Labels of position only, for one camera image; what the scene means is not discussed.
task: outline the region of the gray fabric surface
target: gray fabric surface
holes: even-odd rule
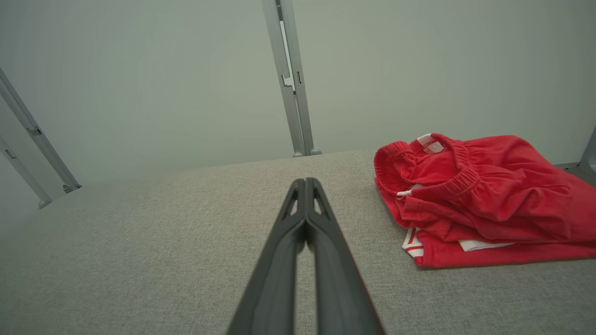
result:
[[[596,260],[419,269],[374,151],[86,186],[0,240],[0,334],[221,334],[290,183],[317,177],[389,334],[588,334]],[[315,333],[313,256],[297,333]]]

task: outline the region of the red garment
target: red garment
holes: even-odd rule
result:
[[[518,137],[428,134],[382,147],[374,165],[398,224],[419,228],[420,266],[596,256],[596,188]],[[460,240],[515,244],[464,252]]]

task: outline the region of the red stripe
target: red stripe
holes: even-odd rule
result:
[[[409,247],[409,248],[406,248],[406,251],[415,250],[415,249],[424,249],[424,247],[423,246]]]
[[[408,244],[412,244],[412,242],[414,242],[414,234],[416,234],[416,228],[412,228],[412,235],[410,235],[410,241]]]

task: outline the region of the dark floor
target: dark floor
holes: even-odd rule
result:
[[[565,169],[567,172],[571,173],[572,175],[576,175],[579,179],[587,182],[588,184],[596,187],[596,178],[588,175],[584,171],[580,170],[579,167],[569,167]]]

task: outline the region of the crumpled red cloth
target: crumpled red cloth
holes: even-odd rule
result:
[[[596,188],[519,137],[428,134],[381,147],[374,167],[396,222],[422,244],[420,266],[596,256]],[[464,252],[460,240],[514,244]]]

